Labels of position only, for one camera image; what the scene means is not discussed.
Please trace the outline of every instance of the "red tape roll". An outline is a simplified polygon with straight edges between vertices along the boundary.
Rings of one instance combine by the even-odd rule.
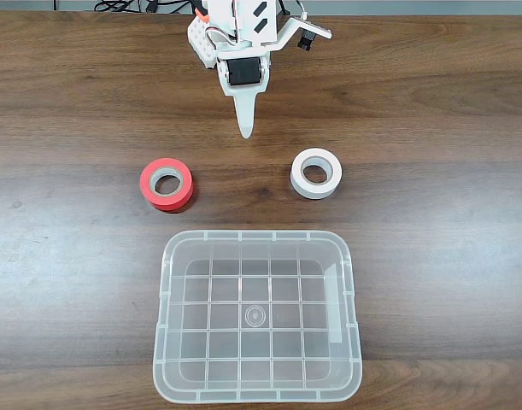
[[[179,187],[171,194],[163,195],[155,191],[156,183],[163,177],[173,176],[179,180]],[[152,161],[141,173],[141,192],[153,207],[161,211],[174,211],[191,199],[194,186],[189,168],[173,158]]]

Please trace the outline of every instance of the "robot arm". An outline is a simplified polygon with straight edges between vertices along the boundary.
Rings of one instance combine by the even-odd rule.
[[[189,25],[192,48],[207,68],[217,67],[220,85],[234,98],[240,132],[249,138],[255,119],[255,99],[267,89],[270,52],[285,47],[302,29],[298,46],[310,50],[316,35],[331,38],[331,31],[301,18],[291,17],[277,32],[276,0],[199,0],[196,18]]]

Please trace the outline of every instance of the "wood grain surface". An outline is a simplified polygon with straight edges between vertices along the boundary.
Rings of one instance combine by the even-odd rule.
[[[189,20],[0,12],[0,410],[179,407],[161,253],[208,228],[341,235],[364,359],[349,401],[224,408],[522,409],[522,17],[315,18],[334,38],[273,54],[250,140]],[[318,202],[289,182],[314,146],[343,164]],[[138,188],[163,156],[181,214]]]

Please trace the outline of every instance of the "transparent plastic bin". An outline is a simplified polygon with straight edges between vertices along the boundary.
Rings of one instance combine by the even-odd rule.
[[[153,364],[167,400],[342,401],[361,369],[338,235],[185,231],[167,243]]]

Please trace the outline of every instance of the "cable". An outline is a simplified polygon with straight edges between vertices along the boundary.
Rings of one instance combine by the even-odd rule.
[[[217,50],[217,46],[215,45],[215,42],[213,41],[211,36],[209,36],[209,32],[216,32],[217,34],[222,36],[229,45],[236,45],[237,44],[235,39],[230,38],[230,36],[228,34],[226,34],[225,32],[223,32],[220,28],[218,28],[218,27],[211,27],[211,26],[210,27],[206,27],[206,31],[205,31],[206,39],[211,43],[211,45],[213,45],[213,48],[216,49],[216,50]]]
[[[279,2],[279,7],[281,8],[281,14],[282,15],[290,15],[291,12],[285,8],[285,5],[284,5],[284,0],[278,0]]]
[[[238,9],[236,3],[238,0],[232,0],[232,15],[234,16],[234,27],[236,28],[236,44],[240,42],[240,31],[238,30]]]
[[[304,8],[304,5],[299,0],[295,0],[295,1],[296,1],[296,3],[299,6],[301,6],[301,9],[302,9],[301,19],[306,20],[306,17],[308,16],[308,13],[306,12],[306,9]]]
[[[137,10],[129,9],[128,7],[135,0],[101,0],[93,7],[93,11],[113,11],[115,13],[139,13]]]
[[[137,10],[132,9],[132,5],[137,1]],[[181,4],[180,7],[171,11],[170,14],[177,13],[185,5],[189,3],[189,0],[172,0],[170,2],[158,2],[157,0],[149,0],[149,4],[144,10],[147,13],[155,13],[158,10],[158,6],[167,6],[171,4]],[[141,0],[100,0],[93,8],[93,11],[111,11],[114,13],[143,13],[141,7]]]

